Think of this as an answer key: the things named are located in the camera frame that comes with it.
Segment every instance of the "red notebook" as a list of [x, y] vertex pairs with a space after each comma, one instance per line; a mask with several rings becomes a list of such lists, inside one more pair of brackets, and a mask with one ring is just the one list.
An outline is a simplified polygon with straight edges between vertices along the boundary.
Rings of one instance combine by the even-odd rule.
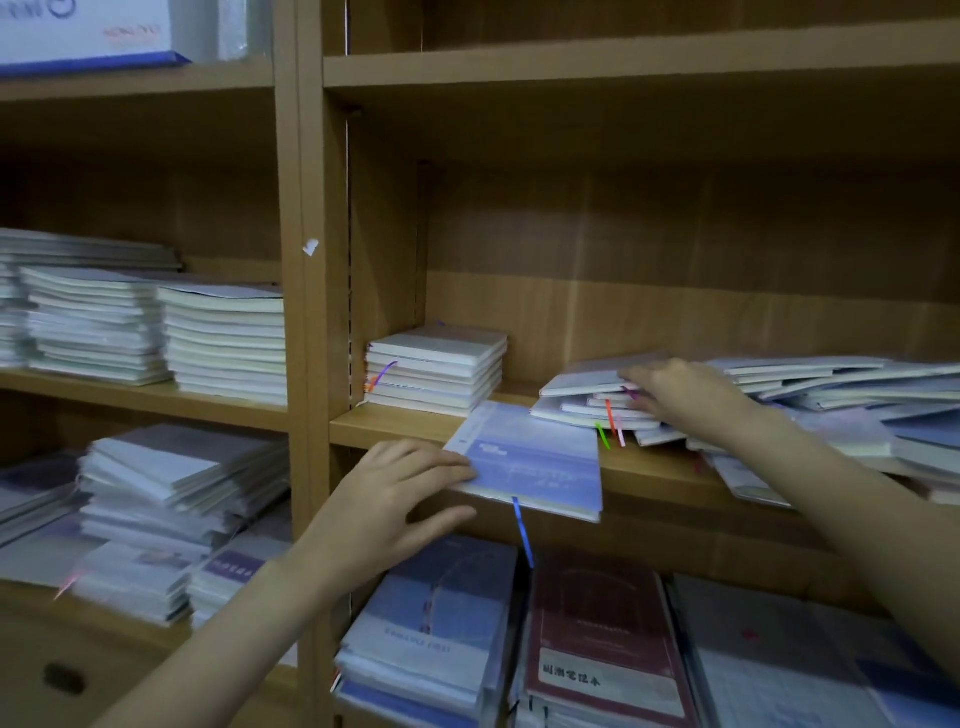
[[539, 555], [526, 688], [627, 720], [699, 725], [660, 577], [632, 562]]

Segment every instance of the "white box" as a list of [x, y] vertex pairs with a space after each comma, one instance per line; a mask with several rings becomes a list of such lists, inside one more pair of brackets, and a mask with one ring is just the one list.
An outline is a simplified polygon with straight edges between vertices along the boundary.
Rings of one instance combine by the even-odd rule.
[[0, 0], [0, 76], [217, 59], [217, 0]]

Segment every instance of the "blue ribbon bookmark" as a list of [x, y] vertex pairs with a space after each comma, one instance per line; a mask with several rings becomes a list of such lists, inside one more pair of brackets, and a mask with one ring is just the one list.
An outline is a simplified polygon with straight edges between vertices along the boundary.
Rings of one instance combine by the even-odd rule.
[[520, 538], [523, 539], [523, 550], [527, 552], [527, 563], [530, 569], [534, 567], [534, 551], [530, 548], [530, 539], [527, 537], [526, 526], [523, 525], [523, 516], [520, 515], [520, 501], [514, 496], [514, 513], [516, 513], [516, 524], [520, 527]]

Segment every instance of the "forearm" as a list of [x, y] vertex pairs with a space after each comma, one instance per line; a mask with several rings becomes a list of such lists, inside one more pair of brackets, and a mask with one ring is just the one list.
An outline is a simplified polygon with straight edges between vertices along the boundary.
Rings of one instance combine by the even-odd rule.
[[268, 562], [96, 728], [227, 725], [310, 620], [336, 597], [329, 579], [304, 576], [294, 551]]
[[937, 506], [774, 409], [764, 409], [727, 447], [800, 510], [900, 624], [960, 679], [960, 529]]

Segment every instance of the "person's right hand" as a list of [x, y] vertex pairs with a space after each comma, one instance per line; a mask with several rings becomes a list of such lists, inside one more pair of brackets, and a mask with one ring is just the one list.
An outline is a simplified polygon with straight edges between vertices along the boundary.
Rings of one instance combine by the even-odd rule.
[[303, 578], [342, 595], [476, 515], [465, 505], [420, 523], [424, 499], [476, 477], [463, 455], [418, 440], [374, 445], [337, 486], [293, 549]]
[[631, 367], [619, 375], [643, 390], [632, 407], [727, 450], [765, 411], [707, 364], [670, 359]]

